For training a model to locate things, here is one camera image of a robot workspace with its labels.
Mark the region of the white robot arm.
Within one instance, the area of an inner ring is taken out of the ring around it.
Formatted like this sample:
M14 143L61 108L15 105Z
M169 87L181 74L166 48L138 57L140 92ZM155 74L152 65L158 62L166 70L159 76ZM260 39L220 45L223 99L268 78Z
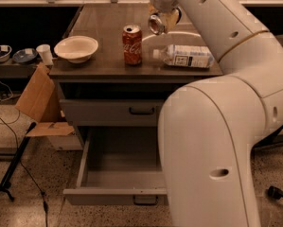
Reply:
M260 227L252 147L283 126L283 47L237 0L150 0L182 7L222 76L164 103L158 146L174 227Z

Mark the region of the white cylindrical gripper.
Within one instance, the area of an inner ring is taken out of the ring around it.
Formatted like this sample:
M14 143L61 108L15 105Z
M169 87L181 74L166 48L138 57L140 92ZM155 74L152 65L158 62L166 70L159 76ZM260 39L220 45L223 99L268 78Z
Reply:
M165 31L170 32L180 21L182 12L178 7L177 0L150 0L148 5L149 15L157 10L165 13Z

